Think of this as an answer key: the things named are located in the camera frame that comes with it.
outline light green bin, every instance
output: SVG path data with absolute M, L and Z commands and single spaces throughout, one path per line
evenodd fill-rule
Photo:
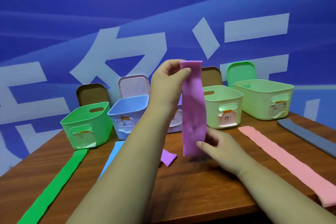
M 239 125 L 243 103 L 241 92 L 223 85 L 204 87 L 203 92 L 209 127 L 229 128 Z
M 287 116 L 294 86 L 281 82 L 253 79 L 235 82 L 234 89 L 244 94 L 243 111 L 259 120 Z
M 75 150 L 101 145 L 110 136 L 113 123 L 107 112 L 108 102 L 84 105 L 61 120 L 61 125 Z

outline person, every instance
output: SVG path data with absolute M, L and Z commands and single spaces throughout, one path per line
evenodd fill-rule
M 155 71 L 148 107 L 102 177 L 68 219 L 73 223 L 141 223 L 154 186 L 170 121 L 191 73 L 182 60 L 167 60 Z M 228 134 L 208 128 L 217 147 L 197 146 L 246 186 L 275 224 L 331 224 L 336 217 L 251 158 Z

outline hand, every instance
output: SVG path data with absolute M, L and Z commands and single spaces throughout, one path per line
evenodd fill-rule
M 190 68 L 180 70 L 183 60 L 166 60 L 158 67 L 150 82 L 149 107 L 167 111 L 174 118 L 182 93 L 182 83 L 191 73 Z
M 207 128 L 207 136 L 209 141 L 212 141 L 217 147 L 200 141 L 196 145 L 226 171 L 240 176 L 254 162 L 254 159 L 228 133 Z

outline label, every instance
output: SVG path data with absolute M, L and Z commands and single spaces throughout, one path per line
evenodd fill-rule
M 123 117 L 117 120 L 118 130 L 123 131 L 127 134 L 131 133 L 132 129 L 135 127 L 135 120 L 130 117 Z
M 236 126 L 236 112 L 233 110 L 223 111 L 220 115 L 218 115 L 218 125 L 221 128 Z
M 174 118 L 170 122 L 170 127 L 176 127 L 182 124 L 182 110 L 177 110 Z
M 270 118 L 276 119 L 286 112 L 286 107 L 287 107 L 286 101 L 275 102 L 275 104 L 270 105 L 270 107 L 268 108 L 268 116 Z
M 92 131 L 83 131 L 73 135 L 73 142 L 78 149 L 96 146 L 95 134 Z

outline green fabric strip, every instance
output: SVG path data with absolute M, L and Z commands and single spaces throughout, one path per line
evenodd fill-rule
M 17 224 L 37 224 L 83 160 L 88 149 L 77 150 Z

